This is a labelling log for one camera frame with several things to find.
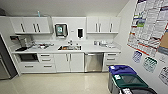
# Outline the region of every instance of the dishwasher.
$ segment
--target dishwasher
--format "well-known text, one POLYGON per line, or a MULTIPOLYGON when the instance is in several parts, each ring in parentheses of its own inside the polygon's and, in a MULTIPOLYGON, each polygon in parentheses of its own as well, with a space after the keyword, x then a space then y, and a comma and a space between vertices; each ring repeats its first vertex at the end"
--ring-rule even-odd
POLYGON ((104 53, 85 53, 85 72, 102 72, 104 53))

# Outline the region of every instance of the faucet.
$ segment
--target faucet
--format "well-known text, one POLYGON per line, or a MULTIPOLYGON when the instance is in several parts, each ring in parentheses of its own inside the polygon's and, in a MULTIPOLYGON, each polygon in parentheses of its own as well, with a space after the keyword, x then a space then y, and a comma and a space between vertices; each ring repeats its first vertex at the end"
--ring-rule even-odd
POLYGON ((72 40, 70 40, 70 41, 68 42, 68 44, 72 45, 72 40))

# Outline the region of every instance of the countertop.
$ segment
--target countertop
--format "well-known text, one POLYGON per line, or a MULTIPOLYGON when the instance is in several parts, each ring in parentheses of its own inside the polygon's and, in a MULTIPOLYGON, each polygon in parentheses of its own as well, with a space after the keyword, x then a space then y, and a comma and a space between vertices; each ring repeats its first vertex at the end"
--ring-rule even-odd
POLYGON ((49 46, 46 49, 40 48, 29 48, 25 51, 13 51, 13 54, 24 54, 24 53, 86 53, 86 52, 114 52, 120 53, 118 48, 107 48, 91 44, 81 45, 81 50, 58 50, 62 45, 49 46))

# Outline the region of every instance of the refrigerator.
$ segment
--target refrigerator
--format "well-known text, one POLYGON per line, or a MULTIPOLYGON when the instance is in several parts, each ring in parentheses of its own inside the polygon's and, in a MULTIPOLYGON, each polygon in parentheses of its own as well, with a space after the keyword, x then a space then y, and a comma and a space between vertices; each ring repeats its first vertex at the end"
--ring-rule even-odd
POLYGON ((0 80, 11 79, 17 74, 16 68, 0 35, 0 80))

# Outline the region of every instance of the recycling bin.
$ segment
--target recycling bin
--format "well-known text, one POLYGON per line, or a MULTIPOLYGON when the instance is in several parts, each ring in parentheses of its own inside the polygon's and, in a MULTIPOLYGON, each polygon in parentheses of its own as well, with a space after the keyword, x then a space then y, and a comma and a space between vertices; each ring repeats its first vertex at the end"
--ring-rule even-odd
POLYGON ((130 87, 121 88, 120 94, 157 94, 152 88, 130 87))
POLYGON ((109 73, 116 74, 137 74, 130 66, 114 65, 109 66, 109 73))
POLYGON ((143 87, 148 88, 148 85, 135 74, 118 74, 112 75, 112 94, 119 94, 121 88, 143 87))
POLYGON ((113 89, 113 81, 112 81, 112 75, 117 74, 137 74, 131 67, 126 65, 114 65, 109 66, 109 81, 108 81, 108 89, 112 93, 113 89))

